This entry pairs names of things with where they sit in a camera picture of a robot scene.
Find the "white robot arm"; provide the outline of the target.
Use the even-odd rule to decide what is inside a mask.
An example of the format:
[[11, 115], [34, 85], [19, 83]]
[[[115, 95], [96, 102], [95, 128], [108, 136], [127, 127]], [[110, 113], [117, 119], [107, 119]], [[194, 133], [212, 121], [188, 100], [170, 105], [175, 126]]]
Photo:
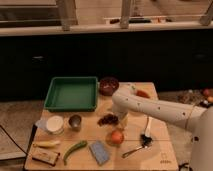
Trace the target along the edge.
[[193, 134], [189, 167], [192, 171], [213, 171], [213, 106], [209, 108], [143, 98], [134, 84], [120, 86], [112, 95], [112, 111], [120, 119], [129, 111], [173, 124]]

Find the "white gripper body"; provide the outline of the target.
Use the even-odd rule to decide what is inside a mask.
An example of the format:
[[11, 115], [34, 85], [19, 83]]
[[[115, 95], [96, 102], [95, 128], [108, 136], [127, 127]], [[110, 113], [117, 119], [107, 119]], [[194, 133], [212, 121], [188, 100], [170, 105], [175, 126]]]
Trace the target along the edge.
[[124, 130], [125, 127], [127, 126], [128, 110], [118, 105], [113, 105], [112, 112], [118, 118], [118, 128]]

